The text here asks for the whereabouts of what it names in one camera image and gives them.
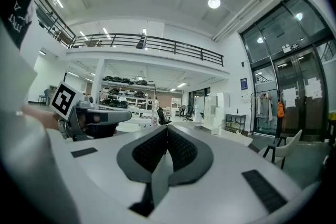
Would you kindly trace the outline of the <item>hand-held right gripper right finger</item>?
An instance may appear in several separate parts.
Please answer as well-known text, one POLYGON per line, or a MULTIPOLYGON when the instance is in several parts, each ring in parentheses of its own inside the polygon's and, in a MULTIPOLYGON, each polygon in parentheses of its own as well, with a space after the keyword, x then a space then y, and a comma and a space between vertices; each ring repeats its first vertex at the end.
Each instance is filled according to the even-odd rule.
POLYGON ((196 183, 171 187, 154 210, 160 223, 286 223, 312 197, 312 186, 301 189, 286 173, 247 146, 178 126, 206 143, 214 161, 196 183), (269 214, 242 173, 259 171, 287 203, 269 214))

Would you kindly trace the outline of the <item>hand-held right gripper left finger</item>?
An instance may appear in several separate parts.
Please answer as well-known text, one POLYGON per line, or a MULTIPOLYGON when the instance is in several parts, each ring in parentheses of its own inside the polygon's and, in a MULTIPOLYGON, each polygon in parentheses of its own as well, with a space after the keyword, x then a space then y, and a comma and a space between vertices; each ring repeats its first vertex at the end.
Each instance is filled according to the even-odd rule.
POLYGON ((67 143, 51 131, 52 152, 76 207, 79 223, 163 223, 129 207, 142 199, 146 185, 129 180, 117 163, 124 145, 163 127, 98 140, 67 143))

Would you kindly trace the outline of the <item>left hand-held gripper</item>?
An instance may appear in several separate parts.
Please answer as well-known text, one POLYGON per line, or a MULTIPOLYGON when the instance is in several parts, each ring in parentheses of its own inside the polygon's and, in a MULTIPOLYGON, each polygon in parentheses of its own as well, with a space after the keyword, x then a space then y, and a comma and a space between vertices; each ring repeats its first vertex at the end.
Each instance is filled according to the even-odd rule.
POLYGON ((75 142, 112 137, 117 123, 132 118, 130 111, 96 109, 91 99, 60 82, 50 106, 58 115, 58 131, 63 138, 75 142))

